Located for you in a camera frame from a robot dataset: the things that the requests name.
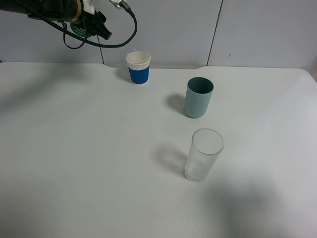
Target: transparent cup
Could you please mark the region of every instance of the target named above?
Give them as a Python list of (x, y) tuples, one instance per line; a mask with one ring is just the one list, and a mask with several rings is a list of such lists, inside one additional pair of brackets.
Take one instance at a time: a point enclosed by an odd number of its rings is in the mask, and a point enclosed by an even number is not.
[(197, 130), (186, 162), (186, 177), (192, 182), (203, 181), (223, 148), (223, 139), (218, 132), (207, 128)]

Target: black cable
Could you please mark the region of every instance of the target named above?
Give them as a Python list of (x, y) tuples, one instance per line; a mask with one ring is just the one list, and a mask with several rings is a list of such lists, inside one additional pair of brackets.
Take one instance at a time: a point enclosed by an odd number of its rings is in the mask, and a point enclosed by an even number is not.
[[(85, 18), (83, 19), (83, 23), (84, 23), (85, 32), (86, 32), (85, 40), (87, 40), (87, 38), (88, 38), (88, 32), (86, 31)], [(79, 48), (82, 48), (83, 45), (85, 44), (85, 42), (81, 43), (81, 45), (78, 46), (78, 47), (70, 47), (70, 46), (66, 43), (65, 38), (66, 38), (66, 32), (67, 32), (67, 24), (66, 24), (65, 22), (63, 22), (62, 25), (63, 25), (63, 28), (64, 28), (64, 34), (63, 34), (64, 44), (65, 44), (68, 48), (70, 48), (70, 49), (72, 49), (72, 50), (77, 50), (77, 49), (79, 49)]]
[(101, 59), (103, 60), (103, 64), (105, 64), (103, 52), (101, 51), (101, 48), (100, 48), (100, 47), (99, 47), (99, 49), (100, 49)]
[[(40, 13), (38, 13), (36, 10), (32, 9), (31, 7), (27, 6), (25, 3), (23, 3), (21, 0), (15, 0), (18, 4), (20, 4), (22, 7), (24, 7), (26, 10), (30, 11), (31, 13), (33, 13), (34, 15), (38, 16), (39, 19), (43, 20), (44, 22), (46, 22), (48, 25), (54, 27), (55, 29), (61, 31), (64, 33), (64, 28), (63, 27), (60, 27), (59, 25), (57, 25), (56, 23), (53, 23), (51, 20), (48, 20), (46, 19), (46, 17), (42, 16)], [(101, 45), (101, 44), (98, 44), (96, 42), (93, 42), (93, 41), (89, 41), (87, 39), (83, 39), (81, 38), (80, 36), (77, 36), (76, 34), (74, 33), (71, 33), (69, 31), (65, 32), (66, 35), (69, 35), (79, 41), (82, 41), (82, 42), (85, 42), (86, 44), (88, 45), (91, 45), (91, 46), (97, 46), (97, 47), (101, 47), (101, 48), (120, 48), (120, 47), (123, 47), (125, 45), (127, 45), (134, 37), (135, 35), (137, 34), (137, 31), (138, 31), (138, 23), (137, 23), (137, 19), (134, 15), (134, 13), (132, 12), (131, 8), (130, 7), (124, 7), (122, 6), (126, 12), (128, 12), (130, 14), (130, 16), (133, 18), (133, 21), (134, 21), (134, 32), (132, 34), (132, 36), (126, 40), (125, 42), (121, 43), (121, 44), (118, 44), (118, 45)]]

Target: white table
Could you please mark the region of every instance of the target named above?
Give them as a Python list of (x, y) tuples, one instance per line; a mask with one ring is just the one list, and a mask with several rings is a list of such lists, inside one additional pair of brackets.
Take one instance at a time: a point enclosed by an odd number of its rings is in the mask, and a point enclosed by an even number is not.
[[(317, 84), (300, 69), (0, 64), (0, 237), (315, 238)], [(183, 115), (187, 81), (215, 85)], [(207, 179), (191, 136), (221, 133)]]

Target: paper cup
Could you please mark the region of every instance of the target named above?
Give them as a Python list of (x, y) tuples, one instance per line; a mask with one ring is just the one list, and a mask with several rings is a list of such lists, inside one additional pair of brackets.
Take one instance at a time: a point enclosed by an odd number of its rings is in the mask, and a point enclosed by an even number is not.
[(128, 54), (126, 60), (132, 83), (146, 83), (149, 79), (151, 56), (145, 51), (135, 51)]

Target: green cup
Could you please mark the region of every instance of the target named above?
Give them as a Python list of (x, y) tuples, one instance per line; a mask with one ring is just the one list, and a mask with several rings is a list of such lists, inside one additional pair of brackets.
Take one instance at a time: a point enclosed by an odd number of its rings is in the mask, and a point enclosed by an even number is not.
[(200, 118), (208, 108), (213, 83), (202, 77), (192, 78), (187, 83), (185, 113), (191, 118)]

